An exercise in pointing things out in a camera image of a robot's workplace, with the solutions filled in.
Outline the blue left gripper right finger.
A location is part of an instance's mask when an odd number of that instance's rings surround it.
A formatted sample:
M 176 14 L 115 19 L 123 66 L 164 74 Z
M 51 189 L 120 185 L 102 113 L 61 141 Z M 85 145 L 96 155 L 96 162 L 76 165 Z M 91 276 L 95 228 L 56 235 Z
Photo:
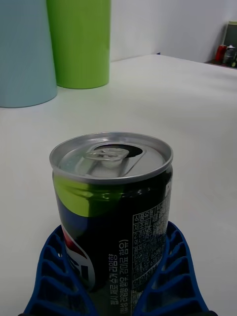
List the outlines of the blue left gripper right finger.
M 134 316 L 215 316 L 200 293 L 191 252 L 181 231 L 171 222 L 165 252 L 143 291 Z

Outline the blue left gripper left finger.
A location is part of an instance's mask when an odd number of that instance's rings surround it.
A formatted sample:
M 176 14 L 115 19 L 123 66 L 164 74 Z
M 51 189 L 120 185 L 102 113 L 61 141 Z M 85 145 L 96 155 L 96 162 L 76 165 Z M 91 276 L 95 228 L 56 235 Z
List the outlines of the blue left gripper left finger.
M 89 295 L 69 266 L 60 226 L 51 233 L 42 248 L 35 286 L 24 315 L 98 315 Z

